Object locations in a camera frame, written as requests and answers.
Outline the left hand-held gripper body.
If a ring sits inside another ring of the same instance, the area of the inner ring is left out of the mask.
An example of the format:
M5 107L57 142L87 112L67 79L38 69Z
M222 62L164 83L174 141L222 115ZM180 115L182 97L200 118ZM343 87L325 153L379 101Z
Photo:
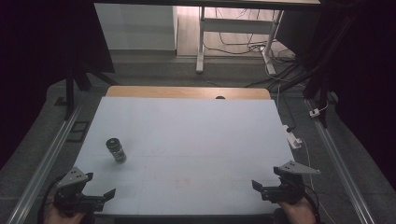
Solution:
M67 216L75 213L101 212L104 208L104 196L87 196L82 193L87 177L77 167L73 167L56 185L53 205Z

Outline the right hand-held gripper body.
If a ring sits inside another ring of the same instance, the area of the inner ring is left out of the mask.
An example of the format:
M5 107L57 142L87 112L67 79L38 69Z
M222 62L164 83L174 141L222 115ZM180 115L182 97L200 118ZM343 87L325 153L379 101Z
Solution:
M305 194L303 175L320 175L320 170L288 161L279 167L280 185L277 187L263 187L261 196L264 201L271 203L286 202L296 204Z

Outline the dark cylindrical jar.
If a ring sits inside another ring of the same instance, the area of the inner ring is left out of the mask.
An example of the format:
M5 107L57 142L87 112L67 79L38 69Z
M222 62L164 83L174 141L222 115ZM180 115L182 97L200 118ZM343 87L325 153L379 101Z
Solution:
M106 141L106 147L117 163L124 163L127 160L127 156L118 138L108 139Z

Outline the person's left hand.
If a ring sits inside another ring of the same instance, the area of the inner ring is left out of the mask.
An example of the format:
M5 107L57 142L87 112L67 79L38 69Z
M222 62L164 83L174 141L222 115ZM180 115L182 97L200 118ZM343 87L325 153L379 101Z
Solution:
M85 216L85 213L76 213L73 216L68 217L55 206L51 205L48 213L45 215L44 224L80 224Z

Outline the person's right hand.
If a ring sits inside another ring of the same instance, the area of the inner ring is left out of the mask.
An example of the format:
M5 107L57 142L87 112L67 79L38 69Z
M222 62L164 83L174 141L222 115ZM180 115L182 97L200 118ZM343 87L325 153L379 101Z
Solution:
M278 202L285 211L290 224L316 224L314 210L306 198L302 198L296 204Z

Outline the white table mat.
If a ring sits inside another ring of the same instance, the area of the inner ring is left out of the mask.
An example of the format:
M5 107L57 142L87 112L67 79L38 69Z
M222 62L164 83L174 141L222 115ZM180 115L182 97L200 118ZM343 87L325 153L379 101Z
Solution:
M236 216L275 210L251 181L278 185L273 168L292 158L272 100L105 97L75 165L93 173L86 194L116 190L106 215Z

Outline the black metal stand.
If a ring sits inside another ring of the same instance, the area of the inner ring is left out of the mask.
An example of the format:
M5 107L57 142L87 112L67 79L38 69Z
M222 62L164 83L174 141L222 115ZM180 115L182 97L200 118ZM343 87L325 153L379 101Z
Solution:
M303 75L298 75L290 82L280 86L280 91L290 89L308 79L304 88L304 98L313 98L320 93L319 105L323 112L318 116L324 127L326 123L327 93L329 88L330 62L339 48L344 36L356 15L350 12L286 12L286 19L281 26L289 26L288 32L283 29L279 41L291 44L297 53L295 63L305 68Z
M78 85L81 91L89 91L92 87L88 78L88 73L98 77L110 86L118 86L119 83L105 75L103 72L93 68L85 62L75 63L66 72L66 114L64 119L69 120L75 110L74 84Z

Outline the dark curtain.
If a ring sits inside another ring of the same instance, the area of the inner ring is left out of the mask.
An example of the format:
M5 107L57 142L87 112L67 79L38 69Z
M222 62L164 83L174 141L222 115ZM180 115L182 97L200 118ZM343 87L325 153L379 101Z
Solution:
M48 88L92 68L115 71L96 0L0 0L0 169L46 102Z
M396 190L396 0L321 0L317 38L353 19L324 73L335 111Z

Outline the white cabinet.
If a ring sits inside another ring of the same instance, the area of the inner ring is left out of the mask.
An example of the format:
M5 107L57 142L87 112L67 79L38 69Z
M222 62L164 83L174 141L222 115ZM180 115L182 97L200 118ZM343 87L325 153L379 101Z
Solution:
M99 3L94 6L110 49L177 49L177 7Z

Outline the aluminium rail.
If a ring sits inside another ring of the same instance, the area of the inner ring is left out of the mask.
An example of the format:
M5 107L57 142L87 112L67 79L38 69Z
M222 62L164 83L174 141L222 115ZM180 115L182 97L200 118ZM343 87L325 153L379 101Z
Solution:
M360 224L375 224L375 219L364 200L356 181L353 179L352 174L347 167L347 163L340 154L330 131L323 126L318 117L312 117L309 115L309 119L315 123L318 135L320 136L324 146L323 151L327 153L330 161L332 162L332 167L337 173L339 182L343 185L342 192L347 197L347 201L354 208Z
M19 201L14 207L10 217L6 224L23 224L27 218L29 212L34 205L35 199L38 196L39 191L43 187L45 180L47 179L50 170L56 161L67 135L69 134L75 120L81 110L81 105L77 105L70 113L67 120L62 123L61 128L56 133L55 137L51 141L49 147L46 150L41 162L35 169L35 172L27 184L23 194Z

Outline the white desk frame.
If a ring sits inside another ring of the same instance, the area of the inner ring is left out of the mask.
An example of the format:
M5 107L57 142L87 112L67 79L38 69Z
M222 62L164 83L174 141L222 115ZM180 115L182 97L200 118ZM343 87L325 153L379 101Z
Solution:
M205 8L201 7L199 17L199 42L197 51L196 73L202 74L204 71L204 37L205 32L231 33L231 34L257 34L268 35L264 47L260 47L261 55L265 62L265 68L270 76L276 74L269 53L275 39L276 31L280 23L283 11L276 10L271 21L250 21L238 19L215 19L205 16Z

